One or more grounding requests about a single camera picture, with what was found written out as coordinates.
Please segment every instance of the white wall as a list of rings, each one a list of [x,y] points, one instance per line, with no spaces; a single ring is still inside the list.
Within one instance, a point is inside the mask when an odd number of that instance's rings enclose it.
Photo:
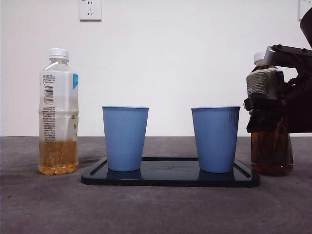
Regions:
[[[80,22],[78,0],[1,1],[2,136],[38,136],[51,47],[80,75],[79,136],[103,135],[102,105],[149,106],[148,136],[193,136],[191,107],[242,106],[255,52],[309,48],[297,0],[102,0],[102,15]],[[242,108],[239,136],[248,119]]]

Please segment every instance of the white bottle cap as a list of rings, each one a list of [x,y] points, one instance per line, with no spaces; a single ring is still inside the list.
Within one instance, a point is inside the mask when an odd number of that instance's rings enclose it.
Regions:
[[[254,64],[256,64],[257,61],[264,59],[265,52],[266,51],[261,51],[261,52],[255,53],[255,55],[253,56]]]
[[[61,48],[52,48],[50,50],[50,58],[51,59],[66,59],[69,60],[68,50]]]

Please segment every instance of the blue cup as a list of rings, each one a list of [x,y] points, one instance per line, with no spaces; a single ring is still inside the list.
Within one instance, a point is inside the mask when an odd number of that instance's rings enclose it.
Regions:
[[[231,172],[236,151],[239,106],[192,108],[199,167]]]
[[[118,172],[141,167],[149,108],[102,106],[108,168]]]

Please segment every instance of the power outlet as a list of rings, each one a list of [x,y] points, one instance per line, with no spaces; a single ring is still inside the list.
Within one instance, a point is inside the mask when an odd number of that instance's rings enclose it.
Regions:
[[[102,20],[101,0],[79,0],[80,21]]]
[[[299,0],[299,20],[312,8],[312,0]]]

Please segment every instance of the cup rim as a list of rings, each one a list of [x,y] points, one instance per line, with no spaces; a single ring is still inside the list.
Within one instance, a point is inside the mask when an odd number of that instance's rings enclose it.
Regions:
[[[201,109],[231,109],[240,108],[240,106],[207,106],[207,107],[193,107],[191,110],[201,110]]]
[[[102,106],[102,108],[129,108],[129,109],[149,109],[149,107],[142,106]]]

